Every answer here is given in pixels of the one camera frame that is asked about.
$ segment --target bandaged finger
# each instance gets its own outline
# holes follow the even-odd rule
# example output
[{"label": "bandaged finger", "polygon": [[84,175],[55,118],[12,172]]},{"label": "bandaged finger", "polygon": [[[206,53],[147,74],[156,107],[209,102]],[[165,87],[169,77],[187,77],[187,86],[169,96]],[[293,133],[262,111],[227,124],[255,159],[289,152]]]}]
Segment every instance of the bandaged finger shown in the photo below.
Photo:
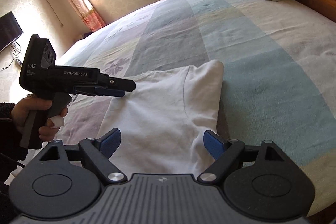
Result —
[{"label": "bandaged finger", "polygon": [[64,126],[64,118],[62,116],[53,116],[48,118],[47,126],[50,128],[59,128]]}]

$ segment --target person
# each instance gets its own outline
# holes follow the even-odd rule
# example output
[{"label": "person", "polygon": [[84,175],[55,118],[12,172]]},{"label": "person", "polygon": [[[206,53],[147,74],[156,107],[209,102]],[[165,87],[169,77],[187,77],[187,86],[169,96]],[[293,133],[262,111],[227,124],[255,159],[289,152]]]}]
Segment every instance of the person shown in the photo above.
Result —
[{"label": "person", "polygon": [[[0,153],[14,161],[24,160],[28,149],[20,147],[19,143],[28,113],[30,110],[48,110],[51,105],[51,100],[43,100],[34,95],[27,95],[17,104],[0,103]],[[68,109],[64,108],[60,116],[64,117],[67,113]],[[52,122],[48,121],[46,126],[39,128],[42,141],[53,140],[59,128],[52,127]],[[8,197],[8,185],[4,183],[17,167],[14,161],[0,155],[0,224],[7,224],[17,216]]]}]

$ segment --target gray ribbed surface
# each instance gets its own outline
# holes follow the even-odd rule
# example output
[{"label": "gray ribbed surface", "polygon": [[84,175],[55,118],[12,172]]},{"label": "gray ribbed surface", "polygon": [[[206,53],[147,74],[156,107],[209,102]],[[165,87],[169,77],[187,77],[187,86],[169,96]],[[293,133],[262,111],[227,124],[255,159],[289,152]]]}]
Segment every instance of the gray ribbed surface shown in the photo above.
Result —
[{"label": "gray ribbed surface", "polygon": [[[19,218],[15,224],[42,221]],[[53,224],[233,224],[260,223],[236,213],[216,187],[191,175],[134,175],[126,184],[109,186],[83,214]],[[307,223],[295,220],[291,224]]]}]

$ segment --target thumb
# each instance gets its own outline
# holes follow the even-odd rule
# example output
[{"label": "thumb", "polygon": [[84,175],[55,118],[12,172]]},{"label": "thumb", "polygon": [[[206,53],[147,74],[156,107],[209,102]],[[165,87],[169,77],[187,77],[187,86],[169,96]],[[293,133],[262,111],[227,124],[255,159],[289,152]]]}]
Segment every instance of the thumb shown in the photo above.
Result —
[{"label": "thumb", "polygon": [[20,101],[21,107],[25,111],[29,110],[47,110],[51,107],[53,101],[44,100],[37,97],[27,97]]}]

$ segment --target gripper handle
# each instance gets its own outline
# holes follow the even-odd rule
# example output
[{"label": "gripper handle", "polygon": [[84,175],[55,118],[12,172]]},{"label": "gripper handle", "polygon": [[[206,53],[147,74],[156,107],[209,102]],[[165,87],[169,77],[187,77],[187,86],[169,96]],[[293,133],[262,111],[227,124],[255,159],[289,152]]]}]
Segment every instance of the gripper handle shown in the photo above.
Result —
[{"label": "gripper handle", "polygon": [[61,113],[72,100],[72,97],[63,92],[50,93],[37,97],[52,100],[52,105],[48,110],[31,110],[25,122],[24,132],[20,141],[20,146],[28,149],[38,150],[42,148],[39,128],[44,126],[48,118],[57,116]]}]

